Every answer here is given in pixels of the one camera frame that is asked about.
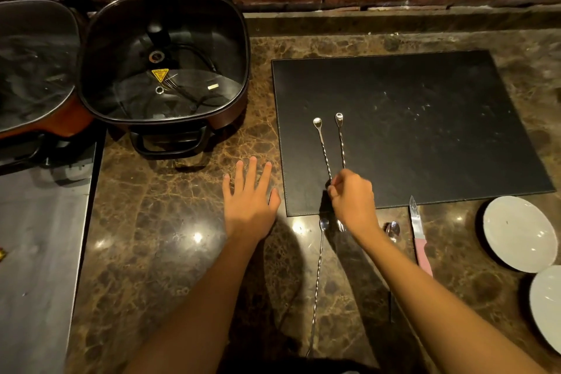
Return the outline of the person's right hand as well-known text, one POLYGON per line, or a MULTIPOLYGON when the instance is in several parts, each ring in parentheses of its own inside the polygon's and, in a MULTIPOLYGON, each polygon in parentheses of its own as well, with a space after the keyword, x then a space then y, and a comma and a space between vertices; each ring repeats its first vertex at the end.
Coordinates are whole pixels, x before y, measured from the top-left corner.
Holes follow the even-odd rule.
POLYGON ((346 207, 333 207, 337 219, 357 240, 381 232, 370 181, 353 172, 353 201, 346 207))

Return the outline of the person's left hand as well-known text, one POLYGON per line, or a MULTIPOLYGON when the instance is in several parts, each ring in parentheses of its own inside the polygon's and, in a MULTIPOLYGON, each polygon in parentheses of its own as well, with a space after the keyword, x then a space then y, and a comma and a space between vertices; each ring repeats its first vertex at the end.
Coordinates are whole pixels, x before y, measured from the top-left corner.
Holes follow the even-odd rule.
POLYGON ((253 191, 244 191, 247 169, 242 160, 237 161, 231 180, 233 201, 230 207, 224 207, 224 227, 229 241, 257 243, 269 234, 277 217, 270 216, 268 211, 272 164, 265 163, 259 178, 256 166, 253 191))

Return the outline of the twisted silver bar spoon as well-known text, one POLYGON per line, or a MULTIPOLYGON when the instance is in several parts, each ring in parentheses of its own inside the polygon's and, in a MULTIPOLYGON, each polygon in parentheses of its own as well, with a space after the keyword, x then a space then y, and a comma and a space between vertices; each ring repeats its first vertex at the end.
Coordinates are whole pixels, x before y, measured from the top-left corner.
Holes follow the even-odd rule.
POLYGON ((321 217, 319 219, 319 227, 320 227, 320 243, 319 243, 318 266, 317 266, 315 289, 314 289, 311 333, 310 333, 309 347, 306 352, 306 358, 308 359, 312 358, 314 353, 314 341, 316 336, 316 324, 317 324, 317 316, 318 316, 319 281, 321 275, 321 264, 323 259, 323 241, 325 237, 325 232, 329 227, 329 220, 326 217, 321 217))
POLYGON ((312 123, 313 123, 315 129, 318 131, 318 134, 319 134, 321 149, 322 149, 322 151, 323 151, 323 156, 324 156, 324 160, 325 160, 325 164, 326 164, 326 168, 327 168, 327 172, 328 172, 328 177, 329 177, 329 180, 331 181, 331 180, 333 179, 333 176, 332 176, 332 172, 331 172, 331 169, 330 169, 330 164, 329 164, 329 161, 328 161, 328 156, 327 156, 327 154, 326 154, 326 149, 325 149, 325 143, 324 143, 323 135, 322 135, 322 132, 321 132, 321 127, 322 127, 322 124, 323 124, 323 123, 322 123, 322 119, 319 118, 319 117, 316 117, 316 118, 313 119, 313 122, 312 122, 312 123))
POLYGON ((340 113, 340 112, 336 113, 335 114, 335 122, 337 123, 338 134, 339 134, 339 139, 340 139, 340 154, 341 154, 341 159, 342 159, 342 166, 345 169, 346 168, 346 155, 345 155, 344 141, 343 141, 343 135, 342 135, 343 121, 344 121, 343 114, 340 113))

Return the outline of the person's left forearm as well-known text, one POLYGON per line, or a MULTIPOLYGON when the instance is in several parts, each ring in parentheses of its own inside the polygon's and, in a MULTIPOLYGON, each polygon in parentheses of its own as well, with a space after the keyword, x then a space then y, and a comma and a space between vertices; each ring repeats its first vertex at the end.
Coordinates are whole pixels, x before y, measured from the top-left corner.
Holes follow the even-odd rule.
POLYGON ((215 374, 249 261, 268 230, 237 230, 123 374, 215 374))

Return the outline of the person's right forearm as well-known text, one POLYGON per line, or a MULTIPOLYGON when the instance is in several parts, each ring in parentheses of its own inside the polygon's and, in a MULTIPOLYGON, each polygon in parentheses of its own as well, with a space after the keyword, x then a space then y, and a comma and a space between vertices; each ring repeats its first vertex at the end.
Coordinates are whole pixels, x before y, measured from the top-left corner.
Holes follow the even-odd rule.
POLYGON ((444 374, 548 374, 371 224, 352 234, 444 374))

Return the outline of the black leather placemat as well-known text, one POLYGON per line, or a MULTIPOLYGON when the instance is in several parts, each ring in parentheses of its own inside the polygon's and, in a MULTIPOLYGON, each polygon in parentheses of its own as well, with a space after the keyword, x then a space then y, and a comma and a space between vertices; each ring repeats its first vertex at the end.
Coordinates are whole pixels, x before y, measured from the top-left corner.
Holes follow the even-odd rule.
POLYGON ((287 216, 328 210, 342 168, 377 208, 555 192, 487 50, 271 62, 287 216))

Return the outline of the orange electric cooking pot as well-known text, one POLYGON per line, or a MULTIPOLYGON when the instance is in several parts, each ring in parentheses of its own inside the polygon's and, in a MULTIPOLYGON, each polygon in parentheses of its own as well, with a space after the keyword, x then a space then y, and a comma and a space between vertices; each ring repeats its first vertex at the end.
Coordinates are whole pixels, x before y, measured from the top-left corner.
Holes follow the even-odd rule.
POLYGON ((64 159, 74 136, 80 135, 93 121, 77 95, 76 67, 74 82, 71 97, 52 115, 28 127, 0 134, 0 175, 46 165, 52 157, 55 162, 64 159))

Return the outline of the white round plate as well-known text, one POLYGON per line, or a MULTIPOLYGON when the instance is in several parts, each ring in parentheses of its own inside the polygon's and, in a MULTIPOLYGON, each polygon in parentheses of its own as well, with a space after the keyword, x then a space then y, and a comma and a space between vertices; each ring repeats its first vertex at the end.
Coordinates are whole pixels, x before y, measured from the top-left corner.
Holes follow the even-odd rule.
POLYGON ((535 275, 529 287, 529 307, 540 334, 561 355, 561 265, 535 275))
POLYGON ((515 270, 538 273, 557 259, 553 225, 522 198, 506 195, 492 200, 484 211, 482 228, 493 253, 515 270))

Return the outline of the pink handled knife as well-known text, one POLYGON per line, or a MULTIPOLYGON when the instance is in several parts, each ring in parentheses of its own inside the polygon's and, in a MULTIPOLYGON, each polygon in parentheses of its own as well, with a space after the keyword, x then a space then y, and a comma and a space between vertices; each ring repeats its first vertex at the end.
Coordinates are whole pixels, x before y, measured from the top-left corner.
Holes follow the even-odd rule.
POLYGON ((424 234, 423 223, 421 221, 421 216, 413 196, 410 196, 409 213, 410 213, 411 227, 413 231, 413 238, 414 238, 413 242, 415 247, 417 264, 429 276, 433 277, 432 268, 425 251, 427 240, 424 234))

